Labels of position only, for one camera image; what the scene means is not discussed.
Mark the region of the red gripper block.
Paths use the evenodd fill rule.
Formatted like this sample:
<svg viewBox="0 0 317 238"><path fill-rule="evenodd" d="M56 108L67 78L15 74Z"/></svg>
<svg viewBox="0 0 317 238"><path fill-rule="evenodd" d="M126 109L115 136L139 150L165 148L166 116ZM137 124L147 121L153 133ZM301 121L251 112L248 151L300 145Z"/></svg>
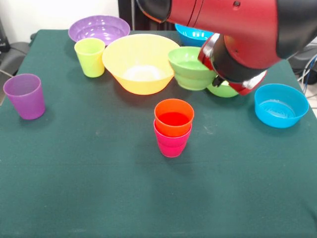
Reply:
<svg viewBox="0 0 317 238"><path fill-rule="evenodd" d="M254 91L265 79L266 69L248 68L237 62L229 53L222 34L209 37L200 49L198 60L217 76L213 87L219 87L223 82L240 95Z"/></svg>

